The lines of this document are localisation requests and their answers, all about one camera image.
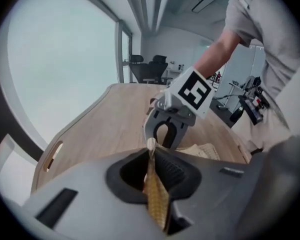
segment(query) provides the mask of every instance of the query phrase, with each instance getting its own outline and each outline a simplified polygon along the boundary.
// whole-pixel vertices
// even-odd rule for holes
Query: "ceiling light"
[[[213,1],[214,0],[201,0],[195,7],[193,7],[192,11],[197,14],[210,5]]]

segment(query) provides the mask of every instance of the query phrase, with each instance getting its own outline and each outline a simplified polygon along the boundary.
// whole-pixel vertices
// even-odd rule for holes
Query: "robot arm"
[[[159,127],[166,125],[168,132],[162,145],[176,149],[188,126],[195,125],[196,116],[206,117],[213,93],[208,81],[194,67],[188,68],[155,97],[154,109],[143,126],[145,141],[149,138],[158,140]]]

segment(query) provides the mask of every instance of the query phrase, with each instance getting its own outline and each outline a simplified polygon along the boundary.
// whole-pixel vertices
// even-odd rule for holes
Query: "table edge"
[[[70,123],[66,125],[62,130],[60,130],[50,141],[46,149],[44,150],[42,156],[40,157],[33,175],[32,185],[31,185],[31,194],[33,194],[37,190],[38,181],[39,181],[39,174],[41,172],[42,167],[45,164],[47,157],[49,156],[51,150],[54,146],[58,143],[59,138],[65,134],[72,126],[74,126],[81,118],[83,118],[87,113],[89,113],[95,106],[97,106],[109,93],[110,89],[115,86],[119,85],[119,83],[113,83],[109,85],[103,94],[94,102],[92,103],[87,109],[85,109],[81,114],[79,114],[75,119],[73,119]]]

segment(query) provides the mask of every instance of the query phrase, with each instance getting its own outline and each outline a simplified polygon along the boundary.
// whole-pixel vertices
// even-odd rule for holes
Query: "handle cutout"
[[[49,153],[47,159],[45,160],[44,162],[44,165],[43,165],[43,170],[45,172],[48,172],[52,163],[54,162],[54,160],[56,159],[59,151],[61,150],[61,147],[63,146],[63,142],[60,140],[58,141],[54,147],[52,148],[51,152]]]
[[[165,137],[168,133],[168,126],[166,124],[162,124],[156,131],[157,142],[160,145],[163,145]]]

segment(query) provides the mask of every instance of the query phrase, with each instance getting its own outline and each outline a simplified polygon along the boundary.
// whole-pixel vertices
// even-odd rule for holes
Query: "white ceiling beam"
[[[151,31],[154,24],[156,0],[145,0],[145,3],[146,3],[146,14],[148,18],[148,26]]]
[[[156,32],[159,30],[161,20],[162,20],[162,17],[164,15],[164,12],[165,12],[165,9],[167,6],[167,2],[168,2],[168,0],[161,0],[159,12],[158,12],[158,18],[157,18],[156,27],[155,27]]]

